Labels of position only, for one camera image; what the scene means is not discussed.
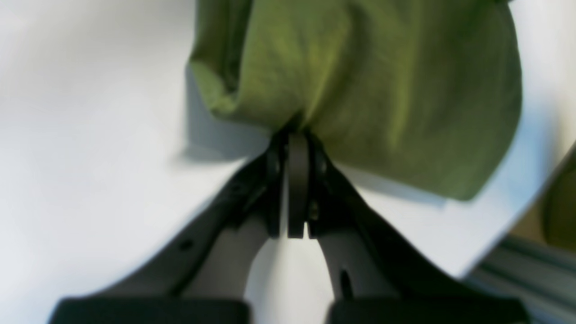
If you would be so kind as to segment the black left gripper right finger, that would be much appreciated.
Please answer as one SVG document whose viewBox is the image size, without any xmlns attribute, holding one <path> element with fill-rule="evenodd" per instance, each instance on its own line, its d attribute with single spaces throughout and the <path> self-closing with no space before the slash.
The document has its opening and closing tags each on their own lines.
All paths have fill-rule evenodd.
<svg viewBox="0 0 576 324">
<path fill-rule="evenodd" d="M 317 240 L 329 324 L 528 324 L 517 299 L 463 285 L 374 211 L 312 135 L 288 136 L 288 236 Z"/>
</svg>

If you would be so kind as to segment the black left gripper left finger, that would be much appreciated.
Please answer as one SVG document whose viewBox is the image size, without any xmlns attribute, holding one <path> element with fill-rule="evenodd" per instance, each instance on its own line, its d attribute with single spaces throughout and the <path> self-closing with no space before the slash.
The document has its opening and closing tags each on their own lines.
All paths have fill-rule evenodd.
<svg viewBox="0 0 576 324">
<path fill-rule="evenodd" d="M 62 299 L 51 324 L 250 324 L 252 262 L 280 232 L 288 134 L 274 135 L 213 201 L 139 269 L 87 297 Z"/>
</svg>

